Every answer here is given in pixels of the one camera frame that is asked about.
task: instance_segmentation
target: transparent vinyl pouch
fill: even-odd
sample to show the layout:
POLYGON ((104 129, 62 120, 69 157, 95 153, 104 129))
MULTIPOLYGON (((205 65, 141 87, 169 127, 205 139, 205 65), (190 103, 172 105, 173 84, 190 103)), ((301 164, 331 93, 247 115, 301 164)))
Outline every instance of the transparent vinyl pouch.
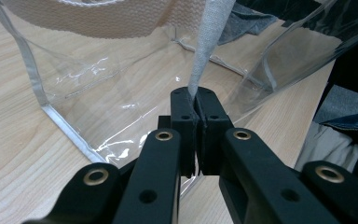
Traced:
MULTIPOLYGON (((187 85, 205 2, 0 0, 0 22, 45 112, 91 161, 122 167, 187 85)), ((200 85, 237 127, 358 43, 358 1, 239 0, 213 20, 227 23, 200 85)))

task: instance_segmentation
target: wood grain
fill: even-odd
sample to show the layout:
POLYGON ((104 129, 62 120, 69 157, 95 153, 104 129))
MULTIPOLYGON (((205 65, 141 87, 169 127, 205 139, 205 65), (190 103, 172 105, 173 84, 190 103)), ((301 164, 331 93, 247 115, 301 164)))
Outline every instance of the wood grain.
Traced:
MULTIPOLYGON (((331 64, 270 99, 247 126, 290 166, 330 70, 331 64)), ((217 84, 210 88, 226 91, 217 84)), ((45 216, 69 179, 88 163, 40 109, 16 43, 0 24, 0 223, 45 216)), ((183 198, 180 222, 230 223, 216 177, 203 177, 183 198)))

